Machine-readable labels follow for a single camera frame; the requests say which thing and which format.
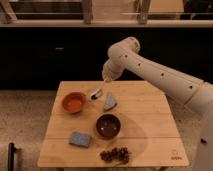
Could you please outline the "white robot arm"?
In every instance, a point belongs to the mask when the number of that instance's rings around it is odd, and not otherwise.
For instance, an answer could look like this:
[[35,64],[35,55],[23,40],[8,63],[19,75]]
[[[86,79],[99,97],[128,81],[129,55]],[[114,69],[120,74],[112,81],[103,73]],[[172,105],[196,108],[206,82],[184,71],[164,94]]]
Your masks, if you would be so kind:
[[200,114],[202,126],[193,171],[213,171],[213,84],[148,60],[139,51],[140,43],[135,37],[111,45],[103,65],[103,80],[114,81],[128,70]]

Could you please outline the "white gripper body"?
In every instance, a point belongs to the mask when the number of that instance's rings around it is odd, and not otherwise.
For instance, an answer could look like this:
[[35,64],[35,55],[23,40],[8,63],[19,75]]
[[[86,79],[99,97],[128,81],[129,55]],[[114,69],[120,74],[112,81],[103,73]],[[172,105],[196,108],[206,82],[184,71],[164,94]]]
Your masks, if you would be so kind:
[[102,78],[105,82],[111,82],[122,75],[122,68],[111,60],[107,60],[102,69]]

